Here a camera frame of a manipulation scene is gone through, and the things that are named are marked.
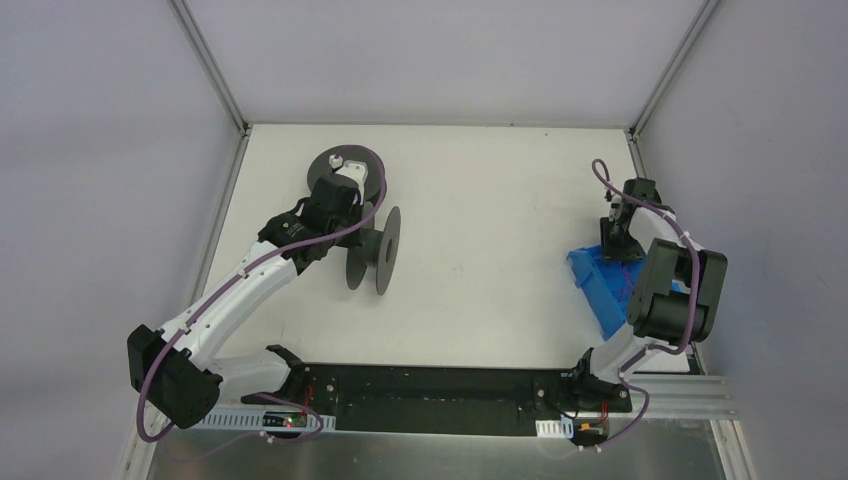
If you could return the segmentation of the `black cable spool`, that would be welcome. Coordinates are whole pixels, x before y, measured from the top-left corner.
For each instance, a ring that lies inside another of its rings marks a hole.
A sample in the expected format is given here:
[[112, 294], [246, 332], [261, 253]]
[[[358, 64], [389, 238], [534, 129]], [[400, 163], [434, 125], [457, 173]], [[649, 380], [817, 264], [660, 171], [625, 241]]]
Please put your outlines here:
[[384, 295], [390, 285], [396, 264], [402, 224], [401, 209], [394, 206], [388, 215], [384, 229], [374, 227], [371, 218], [358, 230], [358, 240], [347, 249], [345, 275], [350, 290], [357, 290], [369, 268], [375, 270], [375, 287], [378, 295]]

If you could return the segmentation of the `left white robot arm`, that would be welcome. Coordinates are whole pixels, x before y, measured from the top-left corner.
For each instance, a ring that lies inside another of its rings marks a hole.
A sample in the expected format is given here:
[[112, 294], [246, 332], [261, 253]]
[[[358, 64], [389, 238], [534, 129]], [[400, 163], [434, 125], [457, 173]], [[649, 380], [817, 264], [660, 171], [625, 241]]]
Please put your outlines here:
[[153, 405], [167, 428], [200, 423], [221, 401], [269, 393], [281, 404], [297, 402], [305, 378], [283, 348], [222, 359], [230, 336], [272, 294], [295, 280], [334, 247], [351, 248], [379, 205], [383, 180], [361, 166], [319, 176], [307, 197], [271, 217], [239, 263], [213, 289], [158, 329], [140, 325], [127, 338], [130, 384], [139, 394], [137, 429], [148, 442], [142, 417]]

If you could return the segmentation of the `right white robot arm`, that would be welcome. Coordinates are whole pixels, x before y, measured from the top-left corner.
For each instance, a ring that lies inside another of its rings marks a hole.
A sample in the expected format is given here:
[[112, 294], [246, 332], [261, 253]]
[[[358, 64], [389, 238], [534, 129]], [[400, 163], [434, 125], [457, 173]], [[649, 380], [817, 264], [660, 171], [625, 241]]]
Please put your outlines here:
[[566, 256], [604, 339], [565, 377], [566, 397], [580, 410], [628, 403], [624, 383], [638, 368], [705, 340], [728, 267], [724, 254], [683, 230], [654, 181], [630, 179], [608, 200], [600, 244]]

